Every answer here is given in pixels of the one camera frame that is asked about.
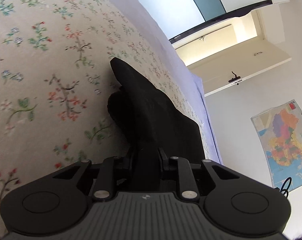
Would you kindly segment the black pants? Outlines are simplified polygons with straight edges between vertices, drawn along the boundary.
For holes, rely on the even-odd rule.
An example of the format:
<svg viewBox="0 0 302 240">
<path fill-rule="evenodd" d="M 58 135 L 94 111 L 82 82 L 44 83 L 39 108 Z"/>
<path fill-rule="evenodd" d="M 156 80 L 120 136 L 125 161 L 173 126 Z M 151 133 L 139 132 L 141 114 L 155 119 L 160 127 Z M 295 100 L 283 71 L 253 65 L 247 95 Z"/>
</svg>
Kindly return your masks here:
<svg viewBox="0 0 302 240">
<path fill-rule="evenodd" d="M 182 157 L 192 164 L 204 159 L 199 126 L 128 63 L 115 57 L 110 65 L 121 86 L 109 97 L 107 108 L 129 147 L 133 172 L 128 186 L 159 191 L 161 157 Z"/>
</svg>

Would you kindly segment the cream open door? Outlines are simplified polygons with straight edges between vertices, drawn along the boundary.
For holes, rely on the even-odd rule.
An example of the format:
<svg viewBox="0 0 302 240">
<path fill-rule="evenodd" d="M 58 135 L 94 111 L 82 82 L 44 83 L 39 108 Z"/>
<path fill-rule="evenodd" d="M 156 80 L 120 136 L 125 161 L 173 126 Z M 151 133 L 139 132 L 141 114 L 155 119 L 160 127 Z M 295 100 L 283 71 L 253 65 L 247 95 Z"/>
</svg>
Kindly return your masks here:
<svg viewBox="0 0 302 240">
<path fill-rule="evenodd" d="M 278 46 L 284 41 L 280 9 L 271 5 L 200 30 L 173 47 L 209 96 L 291 61 Z"/>
</svg>

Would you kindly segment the floral bed mat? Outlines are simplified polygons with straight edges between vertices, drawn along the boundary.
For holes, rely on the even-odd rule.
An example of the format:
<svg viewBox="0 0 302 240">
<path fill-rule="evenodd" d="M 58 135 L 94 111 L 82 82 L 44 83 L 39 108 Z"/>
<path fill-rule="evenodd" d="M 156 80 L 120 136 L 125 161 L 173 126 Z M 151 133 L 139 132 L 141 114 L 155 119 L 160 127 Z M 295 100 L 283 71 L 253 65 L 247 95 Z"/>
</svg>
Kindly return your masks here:
<svg viewBox="0 0 302 240">
<path fill-rule="evenodd" d="M 197 121 L 149 42 L 109 0 L 0 0 L 0 204 L 69 164 L 124 153 L 107 111 L 119 86 L 114 57 Z"/>
</svg>

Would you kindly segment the lavender bed sheet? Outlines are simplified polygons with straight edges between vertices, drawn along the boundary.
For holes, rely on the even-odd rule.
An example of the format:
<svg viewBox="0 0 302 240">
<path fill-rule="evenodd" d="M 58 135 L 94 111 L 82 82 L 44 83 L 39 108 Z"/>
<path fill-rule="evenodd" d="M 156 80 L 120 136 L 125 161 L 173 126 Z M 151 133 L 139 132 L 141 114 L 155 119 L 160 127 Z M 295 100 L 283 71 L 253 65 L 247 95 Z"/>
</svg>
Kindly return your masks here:
<svg viewBox="0 0 302 240">
<path fill-rule="evenodd" d="M 167 67 L 177 86 L 192 107 L 199 124 L 205 157 L 222 164 L 209 113 L 204 98 L 201 78 L 193 74 L 179 58 L 175 49 L 138 0 L 109 0 L 149 42 L 155 54 Z"/>
</svg>

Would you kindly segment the colourful wall map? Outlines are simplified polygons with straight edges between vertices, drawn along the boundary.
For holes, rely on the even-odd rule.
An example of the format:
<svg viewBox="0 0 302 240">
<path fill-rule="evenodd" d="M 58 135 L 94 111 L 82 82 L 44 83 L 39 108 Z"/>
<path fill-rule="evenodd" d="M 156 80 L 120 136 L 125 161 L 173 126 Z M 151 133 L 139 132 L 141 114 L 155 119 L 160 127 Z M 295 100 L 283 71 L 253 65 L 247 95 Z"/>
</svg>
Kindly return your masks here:
<svg viewBox="0 0 302 240">
<path fill-rule="evenodd" d="M 302 110 L 295 100 L 251 118 L 271 176 L 280 188 L 292 178 L 288 191 L 302 186 Z"/>
</svg>

